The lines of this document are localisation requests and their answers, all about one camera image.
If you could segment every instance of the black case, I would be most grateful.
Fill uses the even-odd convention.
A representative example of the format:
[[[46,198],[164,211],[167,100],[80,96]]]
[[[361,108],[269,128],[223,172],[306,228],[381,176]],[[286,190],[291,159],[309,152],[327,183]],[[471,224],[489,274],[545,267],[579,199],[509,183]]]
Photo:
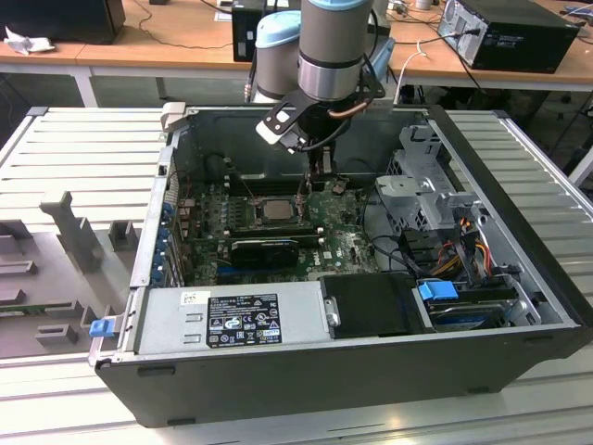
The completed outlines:
[[[109,45],[126,20],[121,0],[4,0],[0,34],[5,26],[28,37]]]
[[[579,31],[573,23],[527,0],[459,3],[487,25],[471,65],[474,70],[553,73]]]
[[[266,4],[266,15],[273,12],[273,6]],[[233,60],[250,62],[256,51],[258,23],[261,20],[263,0],[235,0],[233,2]],[[288,7],[278,2],[278,12],[300,10],[300,0],[288,0]]]

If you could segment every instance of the black plastic cover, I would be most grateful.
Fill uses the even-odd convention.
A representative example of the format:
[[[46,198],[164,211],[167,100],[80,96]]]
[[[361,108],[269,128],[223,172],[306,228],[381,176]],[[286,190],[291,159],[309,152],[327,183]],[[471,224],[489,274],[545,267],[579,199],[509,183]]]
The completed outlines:
[[[391,337],[424,333],[411,288],[413,280],[400,273],[326,275],[324,299],[337,303],[340,325],[332,338]]]

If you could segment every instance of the copper pipe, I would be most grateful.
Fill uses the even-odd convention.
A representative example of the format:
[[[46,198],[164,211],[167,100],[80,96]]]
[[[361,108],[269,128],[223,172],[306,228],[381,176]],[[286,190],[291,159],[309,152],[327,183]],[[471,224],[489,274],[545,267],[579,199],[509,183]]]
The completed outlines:
[[[330,115],[332,119],[347,119],[351,118],[357,113],[363,111],[366,107],[369,106],[369,102],[360,102],[358,105],[355,105],[352,108],[347,109],[346,111],[332,111],[329,110],[327,114]]]

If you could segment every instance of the sticker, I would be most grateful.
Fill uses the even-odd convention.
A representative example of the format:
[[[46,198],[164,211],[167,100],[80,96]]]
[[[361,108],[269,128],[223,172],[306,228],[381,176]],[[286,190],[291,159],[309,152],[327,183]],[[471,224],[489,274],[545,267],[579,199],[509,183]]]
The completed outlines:
[[[182,292],[181,305],[206,304],[210,298],[209,290],[195,290],[194,292]]]
[[[196,293],[200,292],[184,292],[184,294]],[[197,296],[196,298],[208,300],[206,344],[210,348],[282,343],[277,294],[208,297]]]
[[[278,7],[288,7],[288,0],[268,0],[268,6],[269,7],[273,7],[274,3],[278,6]]]

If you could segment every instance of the green circuit board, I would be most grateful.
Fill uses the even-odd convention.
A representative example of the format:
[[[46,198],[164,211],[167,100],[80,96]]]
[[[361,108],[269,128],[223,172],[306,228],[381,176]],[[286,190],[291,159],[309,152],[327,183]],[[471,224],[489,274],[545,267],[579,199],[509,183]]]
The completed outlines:
[[[378,272],[372,249],[357,224],[357,209],[364,202],[358,190],[337,195],[333,183],[322,191],[302,198],[304,209],[298,221],[284,221],[282,227],[322,228],[323,242],[299,247],[296,266],[263,271],[237,271],[230,263],[230,249],[242,230],[264,231],[256,239],[282,238],[282,227],[266,225],[259,210],[265,203],[282,201],[295,205],[294,196],[233,197],[222,186],[212,185],[195,197],[193,209],[182,217],[187,286],[240,285],[317,280],[324,274]],[[266,230],[275,229],[265,235]]]

